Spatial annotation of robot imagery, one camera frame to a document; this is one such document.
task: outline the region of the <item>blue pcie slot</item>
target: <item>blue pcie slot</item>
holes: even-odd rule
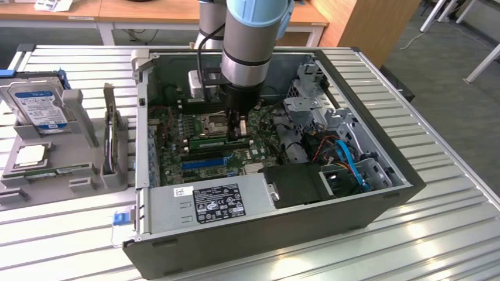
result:
[[[201,168],[209,168],[215,166],[226,166],[229,161],[225,160],[225,158],[219,159],[210,159],[205,161],[197,161],[197,162],[186,162],[183,163],[183,170],[189,169],[201,169]]]

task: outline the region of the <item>hard drive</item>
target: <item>hard drive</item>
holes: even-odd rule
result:
[[[0,79],[0,95],[18,117],[18,125],[35,125],[42,134],[70,131],[73,112],[62,102],[63,91],[70,89],[65,71],[17,73]]]

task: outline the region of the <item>wooden cabinet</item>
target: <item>wooden cabinet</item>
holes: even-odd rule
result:
[[[330,21],[326,47],[359,47],[381,67],[414,16],[421,0],[311,0]]]

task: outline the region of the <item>robotic arm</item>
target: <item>robotic arm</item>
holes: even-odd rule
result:
[[[229,138],[237,140],[249,135],[249,112],[259,102],[277,39],[285,34],[294,1],[206,0],[201,3],[197,47],[226,20],[226,29],[202,47],[223,49],[221,74],[226,83],[221,84],[219,97],[226,105]]]

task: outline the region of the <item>blue hard drive label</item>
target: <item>blue hard drive label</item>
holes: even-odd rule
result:
[[[69,121],[54,92],[18,92],[15,96],[21,110],[35,126],[42,129],[59,129],[67,126]]]

